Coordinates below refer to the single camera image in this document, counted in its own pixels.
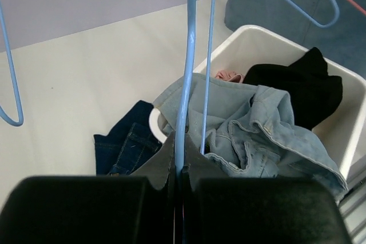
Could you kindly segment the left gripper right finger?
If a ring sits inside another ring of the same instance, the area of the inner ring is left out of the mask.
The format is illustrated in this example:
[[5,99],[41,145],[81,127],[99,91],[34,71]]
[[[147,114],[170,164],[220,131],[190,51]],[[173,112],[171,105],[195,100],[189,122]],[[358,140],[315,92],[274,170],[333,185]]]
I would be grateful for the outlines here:
[[187,243],[351,243],[330,192],[303,178],[233,178],[185,139]]

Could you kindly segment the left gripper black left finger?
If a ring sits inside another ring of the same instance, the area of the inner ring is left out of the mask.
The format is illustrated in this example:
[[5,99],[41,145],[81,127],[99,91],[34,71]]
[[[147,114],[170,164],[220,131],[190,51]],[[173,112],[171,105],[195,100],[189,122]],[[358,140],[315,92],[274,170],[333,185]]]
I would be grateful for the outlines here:
[[1,211],[2,243],[173,243],[174,136],[131,175],[28,177]]

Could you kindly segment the dark blue denim skirt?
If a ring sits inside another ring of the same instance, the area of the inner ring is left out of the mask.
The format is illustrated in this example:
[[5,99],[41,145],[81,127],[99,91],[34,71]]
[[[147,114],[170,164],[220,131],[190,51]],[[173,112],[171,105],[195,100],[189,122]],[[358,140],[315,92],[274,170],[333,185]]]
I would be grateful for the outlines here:
[[94,135],[97,175],[129,175],[159,151],[162,143],[149,127],[152,110],[138,101],[107,135]]

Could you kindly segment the light blue denim skirt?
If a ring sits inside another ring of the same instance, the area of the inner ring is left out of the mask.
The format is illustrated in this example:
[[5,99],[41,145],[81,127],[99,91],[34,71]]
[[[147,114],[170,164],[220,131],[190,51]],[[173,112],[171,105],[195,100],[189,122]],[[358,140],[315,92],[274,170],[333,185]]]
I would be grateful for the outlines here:
[[207,159],[228,175],[304,177],[337,201],[346,195],[347,182],[318,136],[295,125],[288,92],[195,73],[188,98],[192,142],[207,145]]

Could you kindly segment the pink skirt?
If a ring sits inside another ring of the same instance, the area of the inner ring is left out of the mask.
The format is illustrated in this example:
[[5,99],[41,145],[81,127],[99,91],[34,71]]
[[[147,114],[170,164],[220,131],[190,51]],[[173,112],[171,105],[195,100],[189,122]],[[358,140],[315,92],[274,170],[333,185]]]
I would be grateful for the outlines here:
[[219,72],[217,72],[215,78],[220,79],[222,81],[233,82],[233,83],[244,82],[244,76],[242,74],[229,70],[220,70]]

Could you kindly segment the light blue wire hanger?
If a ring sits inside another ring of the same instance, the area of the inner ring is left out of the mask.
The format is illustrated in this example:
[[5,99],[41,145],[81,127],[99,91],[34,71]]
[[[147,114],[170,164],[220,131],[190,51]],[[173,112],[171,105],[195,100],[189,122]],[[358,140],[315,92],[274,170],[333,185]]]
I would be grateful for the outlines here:
[[3,14],[2,6],[1,6],[1,30],[2,30],[4,45],[5,45],[7,62],[8,62],[8,66],[9,66],[10,79],[11,79],[11,84],[12,84],[12,88],[13,88],[13,94],[14,94],[14,99],[15,99],[15,106],[17,109],[18,120],[15,121],[15,120],[11,119],[6,114],[6,112],[4,111],[4,109],[2,107],[1,107],[1,118],[11,126],[20,127],[24,123],[24,114],[23,114],[21,96],[19,93],[18,81],[17,81],[16,72],[15,72],[14,61],[13,61],[13,56],[11,53],[10,41],[9,41],[8,34],[7,34],[6,22],[5,22],[5,17]]

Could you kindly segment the black skirt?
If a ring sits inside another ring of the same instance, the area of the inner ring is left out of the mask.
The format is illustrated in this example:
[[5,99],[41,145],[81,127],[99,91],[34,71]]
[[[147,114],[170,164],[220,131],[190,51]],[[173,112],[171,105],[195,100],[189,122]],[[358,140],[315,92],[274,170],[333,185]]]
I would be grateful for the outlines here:
[[295,125],[308,130],[332,115],[343,98],[342,77],[328,74],[328,63],[316,47],[288,66],[254,65],[243,82],[287,91]]

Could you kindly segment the blue hanger of dark denim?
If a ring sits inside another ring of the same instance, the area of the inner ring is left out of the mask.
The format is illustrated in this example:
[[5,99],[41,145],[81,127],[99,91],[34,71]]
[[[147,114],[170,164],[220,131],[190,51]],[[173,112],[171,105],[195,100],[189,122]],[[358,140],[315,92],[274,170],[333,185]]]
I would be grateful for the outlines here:
[[[215,0],[211,0],[210,6],[210,21],[208,34],[208,53],[206,58],[206,79],[205,79],[205,95],[202,119],[202,133],[201,133],[201,148],[200,153],[204,153],[205,138],[206,138],[206,121],[208,114],[208,99],[209,99],[209,77],[210,64],[212,55],[212,40],[213,40],[213,22],[214,22]],[[189,92],[193,79],[193,65],[196,49],[196,11],[197,0],[187,0],[187,14],[188,14],[188,32],[186,40],[186,58],[184,81],[181,92],[180,105],[177,114],[177,124],[175,133],[175,166],[176,176],[181,176],[185,162],[185,126],[188,114]]]

